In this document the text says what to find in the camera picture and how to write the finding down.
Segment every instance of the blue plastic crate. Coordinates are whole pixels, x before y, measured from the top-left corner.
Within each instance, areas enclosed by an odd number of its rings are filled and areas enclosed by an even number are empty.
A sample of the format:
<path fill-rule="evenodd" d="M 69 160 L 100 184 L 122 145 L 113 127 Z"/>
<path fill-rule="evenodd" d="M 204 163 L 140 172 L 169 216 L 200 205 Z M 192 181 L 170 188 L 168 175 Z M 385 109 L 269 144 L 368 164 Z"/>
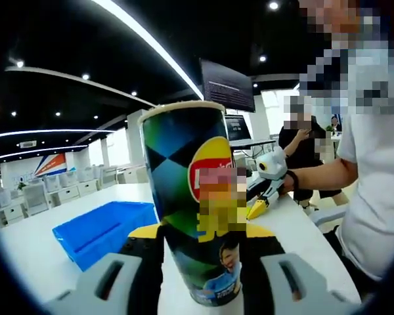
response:
<path fill-rule="evenodd" d="M 53 228 L 69 258 L 82 271 L 107 253 L 117 253 L 131 231 L 155 224 L 151 203 L 113 201 Z"/>

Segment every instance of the black ceiling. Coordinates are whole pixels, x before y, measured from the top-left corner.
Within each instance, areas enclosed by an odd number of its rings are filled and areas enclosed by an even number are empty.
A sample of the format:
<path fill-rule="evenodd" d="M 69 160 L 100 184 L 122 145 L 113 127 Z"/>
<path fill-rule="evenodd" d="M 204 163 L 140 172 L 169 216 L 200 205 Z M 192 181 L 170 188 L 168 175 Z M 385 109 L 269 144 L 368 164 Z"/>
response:
<path fill-rule="evenodd" d="M 307 31 L 297 0 L 118 0 L 178 62 L 195 84 L 201 84 L 200 58 L 218 62 L 248 76 L 298 74 L 325 47 L 322 36 Z M 188 85 L 126 25 L 91 0 L 33 1 L 4 9 L 1 19 L 16 20 L 0 28 L 7 44 L 0 64 L 0 133 L 29 129 L 88 128 L 127 115 L 143 103 L 69 79 L 40 73 L 4 72 L 13 66 L 43 68 L 81 77 L 131 93 L 154 104 L 187 90 Z M 260 55 L 267 61 L 259 61 Z M 295 80 L 261 81 L 261 89 L 291 88 Z M 197 99 L 192 92 L 176 100 Z M 109 129 L 120 127 L 119 121 Z M 0 152 L 16 152 L 20 140 L 47 138 L 53 145 L 73 144 L 84 135 L 23 136 L 0 139 Z"/>

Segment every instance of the hand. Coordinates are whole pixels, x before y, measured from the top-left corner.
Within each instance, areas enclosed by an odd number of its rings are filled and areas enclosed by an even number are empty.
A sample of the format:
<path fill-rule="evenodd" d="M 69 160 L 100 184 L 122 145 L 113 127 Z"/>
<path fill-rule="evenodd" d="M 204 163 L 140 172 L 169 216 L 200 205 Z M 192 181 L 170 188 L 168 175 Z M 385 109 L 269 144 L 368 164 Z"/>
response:
<path fill-rule="evenodd" d="M 286 174 L 286 176 L 284 177 L 284 183 L 279 188 L 278 192 L 280 195 L 284 195 L 287 194 L 288 192 L 291 192 L 293 189 L 294 189 L 294 179 L 289 174 Z"/>
<path fill-rule="evenodd" d="M 310 131 L 311 131 L 310 129 L 300 129 L 297 131 L 295 138 L 297 138 L 298 141 L 308 139 Z"/>

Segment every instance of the lay's logo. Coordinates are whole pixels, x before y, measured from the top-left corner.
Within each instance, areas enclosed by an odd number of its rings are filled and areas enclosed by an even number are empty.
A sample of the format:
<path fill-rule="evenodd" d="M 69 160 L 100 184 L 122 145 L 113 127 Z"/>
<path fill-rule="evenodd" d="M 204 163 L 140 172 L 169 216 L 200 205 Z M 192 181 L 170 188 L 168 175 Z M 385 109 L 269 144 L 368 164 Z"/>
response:
<path fill-rule="evenodd" d="M 232 167 L 229 142 L 223 136 L 215 136 L 203 143 L 188 167 L 188 187 L 197 202 L 200 202 L 200 169 L 219 167 Z"/>

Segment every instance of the computer screen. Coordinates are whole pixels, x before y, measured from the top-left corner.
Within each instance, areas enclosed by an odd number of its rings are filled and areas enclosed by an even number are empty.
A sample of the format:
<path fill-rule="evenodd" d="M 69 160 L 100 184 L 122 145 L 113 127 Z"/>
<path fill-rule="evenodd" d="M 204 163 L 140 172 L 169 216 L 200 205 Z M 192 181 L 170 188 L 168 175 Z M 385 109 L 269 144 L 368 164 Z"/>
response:
<path fill-rule="evenodd" d="M 246 75 L 207 60 L 201 60 L 205 100 L 226 108 L 255 112 L 252 81 Z"/>
<path fill-rule="evenodd" d="M 229 141 L 251 139 L 244 116 L 242 115 L 226 115 L 226 126 L 228 129 Z"/>

